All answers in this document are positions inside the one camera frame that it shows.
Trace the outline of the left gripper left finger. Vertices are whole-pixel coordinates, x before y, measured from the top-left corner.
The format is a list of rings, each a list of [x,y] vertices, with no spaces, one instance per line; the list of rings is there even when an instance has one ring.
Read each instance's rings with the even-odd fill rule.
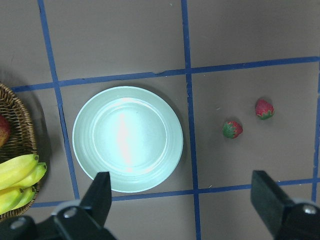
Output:
[[[112,204],[110,173],[98,172],[89,186],[79,206],[89,214],[95,222],[103,227]]]

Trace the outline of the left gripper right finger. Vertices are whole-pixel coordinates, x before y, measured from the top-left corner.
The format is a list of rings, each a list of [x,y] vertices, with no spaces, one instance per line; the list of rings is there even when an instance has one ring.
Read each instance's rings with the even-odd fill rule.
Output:
[[[250,200],[270,234],[278,236],[295,202],[264,170],[252,172]]]

